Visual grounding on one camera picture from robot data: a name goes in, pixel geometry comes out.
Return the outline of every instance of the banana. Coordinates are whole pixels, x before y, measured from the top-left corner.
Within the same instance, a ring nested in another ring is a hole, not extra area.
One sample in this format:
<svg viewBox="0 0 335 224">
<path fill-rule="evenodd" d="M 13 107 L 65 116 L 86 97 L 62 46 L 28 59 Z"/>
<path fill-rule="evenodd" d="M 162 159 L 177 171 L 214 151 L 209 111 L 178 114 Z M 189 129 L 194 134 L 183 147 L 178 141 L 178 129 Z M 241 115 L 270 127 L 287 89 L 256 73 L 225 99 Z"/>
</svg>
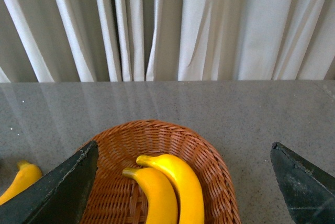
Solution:
<svg viewBox="0 0 335 224">
<path fill-rule="evenodd" d="M 122 174 L 137 181 L 148 199 L 146 224 L 177 223 L 177 199 L 172 185 L 163 173 L 150 167 L 143 169 L 127 167 Z"/>
<path fill-rule="evenodd" d="M 141 155 L 136 159 L 136 163 L 155 168 L 170 180 L 179 200 L 179 224 L 204 224 L 205 210 L 201 185 L 185 161 L 170 154 L 163 154 L 157 157 Z"/>
<path fill-rule="evenodd" d="M 18 195 L 38 179 L 42 177 L 42 172 L 38 166 L 30 164 L 26 160 L 17 162 L 17 168 L 19 169 L 12 184 L 0 197 L 0 205 L 9 201 L 14 196 Z"/>
</svg>

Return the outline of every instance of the curtain pleat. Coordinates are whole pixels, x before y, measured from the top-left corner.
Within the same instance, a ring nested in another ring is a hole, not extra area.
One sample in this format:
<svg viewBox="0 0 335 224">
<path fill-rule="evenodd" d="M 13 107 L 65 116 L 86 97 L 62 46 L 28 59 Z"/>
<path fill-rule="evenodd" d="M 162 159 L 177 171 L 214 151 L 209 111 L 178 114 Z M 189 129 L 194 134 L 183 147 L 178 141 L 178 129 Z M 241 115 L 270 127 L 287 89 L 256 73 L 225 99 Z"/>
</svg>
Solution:
<svg viewBox="0 0 335 224">
<path fill-rule="evenodd" d="M 123 81 L 132 81 L 126 0 L 115 0 Z"/>
<path fill-rule="evenodd" d="M 291 80 L 297 77 L 312 33 L 325 0 L 295 0 L 288 17 L 288 32 L 278 56 L 273 79 Z"/>
<path fill-rule="evenodd" d="M 144 32 L 142 0 L 126 0 L 128 41 L 134 81 L 144 81 Z"/>
<path fill-rule="evenodd" d="M 0 0 L 0 82 L 335 76 L 335 0 Z"/>
<path fill-rule="evenodd" d="M 326 77 L 335 56 L 334 37 L 335 0 L 325 0 L 301 64 L 298 79 L 322 80 Z"/>
<path fill-rule="evenodd" d="M 161 34 L 162 7 L 163 7 L 163 0 L 154 0 L 153 36 L 152 36 L 152 46 L 150 51 L 149 63 L 147 68 L 147 81 L 154 81 L 156 76 L 155 71 L 158 58 L 157 48 L 160 42 L 160 34 Z"/>
<path fill-rule="evenodd" d="M 34 70 L 4 0 L 0 0 L 0 17 L 0 82 L 36 82 Z"/>
<path fill-rule="evenodd" d="M 115 33 L 115 25 L 113 20 L 113 10 L 111 0 L 96 0 L 101 31 L 103 34 L 106 60 L 110 81 L 122 81 L 119 50 Z"/>
<path fill-rule="evenodd" d="M 54 0 L 4 0 L 39 82 L 76 81 Z M 66 66 L 61 61 L 67 60 Z"/>
<path fill-rule="evenodd" d="M 82 82 L 107 81 L 96 0 L 56 0 Z"/>
<path fill-rule="evenodd" d="M 246 0 L 239 31 L 239 80 L 271 79 L 291 0 Z"/>
</svg>

